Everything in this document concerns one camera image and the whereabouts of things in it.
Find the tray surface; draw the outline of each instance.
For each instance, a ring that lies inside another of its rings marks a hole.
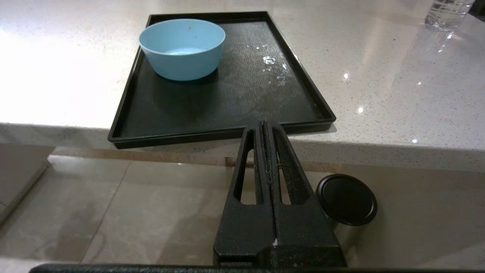
[[[224,29],[221,63],[203,79],[170,81],[139,50],[108,138],[118,148],[240,137],[262,119],[298,125],[292,133],[335,120],[266,12],[152,15],[148,24],[178,17]]]

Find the beige floor tile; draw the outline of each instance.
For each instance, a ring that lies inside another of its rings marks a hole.
[[[363,267],[485,269],[485,173],[344,165],[379,210],[356,252]]]
[[[1,226],[0,272],[80,262],[129,165],[66,156],[48,160],[51,167]]]
[[[0,144],[0,202],[10,208],[39,177],[52,147]]]
[[[133,162],[83,263],[211,265],[232,168]]]

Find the countertop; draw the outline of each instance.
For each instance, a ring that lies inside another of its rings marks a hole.
[[[426,29],[431,0],[3,0],[0,143],[106,140],[149,14],[267,10],[337,116],[301,160],[485,171],[485,24]],[[144,148],[235,156],[239,140]]]

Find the plastic bowl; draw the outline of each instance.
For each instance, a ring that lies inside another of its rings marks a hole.
[[[211,22],[174,19],[153,24],[140,34],[140,46],[153,70],[175,81],[191,81],[214,72],[226,33]]]

